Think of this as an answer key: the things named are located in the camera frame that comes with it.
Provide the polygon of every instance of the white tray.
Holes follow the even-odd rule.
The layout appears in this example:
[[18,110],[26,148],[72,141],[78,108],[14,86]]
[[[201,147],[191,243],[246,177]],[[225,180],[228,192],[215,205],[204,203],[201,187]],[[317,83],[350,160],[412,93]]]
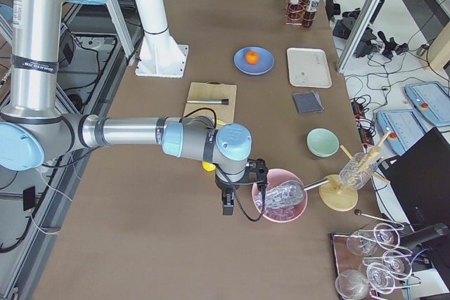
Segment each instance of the white tray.
[[289,82],[296,87],[331,87],[325,52],[315,48],[288,48]]

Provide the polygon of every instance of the robotic arm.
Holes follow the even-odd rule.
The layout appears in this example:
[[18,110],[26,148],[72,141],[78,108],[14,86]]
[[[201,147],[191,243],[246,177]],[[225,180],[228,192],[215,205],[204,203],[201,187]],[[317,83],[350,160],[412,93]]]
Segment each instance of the robotic arm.
[[64,2],[107,0],[14,0],[11,100],[1,110],[0,165],[16,171],[82,148],[159,144],[176,157],[215,163],[223,214],[233,213],[236,188],[267,185],[264,160],[248,159],[250,132],[239,124],[215,129],[206,117],[110,119],[62,115],[55,108],[61,7]]

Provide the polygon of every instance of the orange fruit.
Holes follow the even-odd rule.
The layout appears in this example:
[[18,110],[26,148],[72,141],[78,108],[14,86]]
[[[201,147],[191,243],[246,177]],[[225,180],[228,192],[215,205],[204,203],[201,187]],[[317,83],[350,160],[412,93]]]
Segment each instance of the orange fruit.
[[259,55],[255,51],[248,51],[245,54],[245,61],[247,61],[251,65],[256,65],[259,61]]

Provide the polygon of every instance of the white table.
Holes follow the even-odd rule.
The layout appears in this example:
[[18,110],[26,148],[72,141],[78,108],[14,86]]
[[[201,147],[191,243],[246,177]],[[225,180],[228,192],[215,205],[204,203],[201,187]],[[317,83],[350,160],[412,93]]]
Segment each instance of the white table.
[[[355,8],[361,8],[364,4],[365,0],[335,0],[335,3],[340,4],[341,11],[353,11]],[[395,41],[398,44],[402,44],[404,42],[409,44],[410,50],[417,49],[421,44],[424,44],[427,42],[426,38],[422,35],[421,32],[415,34],[417,31],[419,31],[419,27],[417,26],[414,19],[411,17],[411,14],[409,13],[408,9],[404,5],[402,0],[386,0],[380,13],[378,14],[377,19],[375,20],[374,24],[372,25],[373,33],[374,35],[377,35],[378,31],[383,31],[385,33],[386,38],[389,40],[390,37],[394,37]],[[345,46],[346,40],[341,38],[334,38],[335,40],[335,46],[338,51],[338,53],[342,52],[342,49]],[[370,62],[371,65],[368,65],[368,57],[364,58],[356,58],[355,56],[352,57],[352,59],[347,63],[347,66],[345,68],[344,76],[347,78],[347,90],[350,98],[353,98],[355,96],[361,96],[364,94],[369,94],[372,98],[373,102],[377,102],[380,104],[385,103],[385,97],[383,94],[386,92],[384,91],[374,91],[370,90],[368,88],[369,86],[372,89],[381,89],[382,86],[388,86],[389,82],[381,77],[377,76],[369,76],[369,77],[352,77],[352,74],[357,75],[364,75],[371,72],[384,72],[385,70],[380,65],[377,65],[376,62],[379,62],[381,64],[386,63],[389,61],[384,56],[381,55],[381,53],[376,53],[373,58],[372,62]],[[441,84],[443,84],[445,87],[448,87],[449,83],[448,81],[445,81],[444,79],[438,77],[433,71],[421,68],[424,67],[425,63],[415,56],[412,56],[411,54],[406,54],[405,57],[403,56],[395,56],[392,59],[392,62],[386,64],[386,69],[388,72],[393,72],[395,70],[401,69],[402,71],[408,71],[408,70],[414,70],[411,72],[399,72],[396,74],[391,74],[389,76],[390,83],[394,84],[395,82],[406,80],[398,84],[394,84],[392,86],[392,90],[387,96],[387,104],[384,105],[379,110],[391,110],[391,109],[410,109],[413,108],[413,105],[409,101],[409,98],[406,97],[404,94],[404,86],[407,84],[415,84],[420,81],[417,79],[407,79],[409,77],[416,77],[418,79],[421,79],[422,81],[439,81]],[[443,76],[443,78],[447,79],[447,75],[444,70],[437,71],[440,75]],[[377,104],[371,104],[369,105],[370,111],[366,114],[367,118],[372,119],[373,118],[373,110],[377,110]],[[431,128],[432,126],[428,124],[425,120],[425,125],[428,128]],[[449,127],[447,128],[440,128],[439,130],[445,131],[449,130]],[[450,133],[444,134],[446,139],[450,141]],[[377,136],[374,138],[374,142],[378,141],[380,138],[380,129],[377,126]],[[396,155],[392,149],[387,145],[384,144],[382,147],[382,156],[384,158],[389,158]],[[375,187],[381,188],[384,187],[385,184],[377,179],[374,180]],[[383,204],[380,202],[379,198],[382,199],[384,202],[385,208]],[[403,210],[400,207],[400,204],[391,189],[390,186],[387,186],[386,188],[379,191],[379,198],[378,198],[378,206],[380,207],[380,210],[383,212],[386,212],[386,209],[388,210],[389,214],[392,215],[394,220],[396,221],[405,221],[408,222],[408,219],[403,212]],[[419,276],[422,279],[423,284],[419,287],[413,287],[411,289],[411,296],[412,298],[418,298],[420,296],[430,296],[433,294],[441,294],[441,293],[447,293],[449,290],[447,289],[446,285],[442,281],[442,279],[439,276],[439,273],[435,269],[427,270],[427,271],[421,271],[419,273],[416,273],[417,276]]]

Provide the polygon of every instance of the blue plate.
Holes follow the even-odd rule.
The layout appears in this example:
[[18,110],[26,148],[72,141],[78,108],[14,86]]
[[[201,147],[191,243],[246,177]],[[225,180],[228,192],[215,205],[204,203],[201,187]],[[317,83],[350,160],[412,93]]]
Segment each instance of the blue plate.
[[[258,63],[251,65],[245,60],[245,54],[255,51],[259,55]],[[275,64],[272,53],[261,47],[245,47],[234,55],[234,64],[241,71],[249,75],[261,75],[267,73]]]

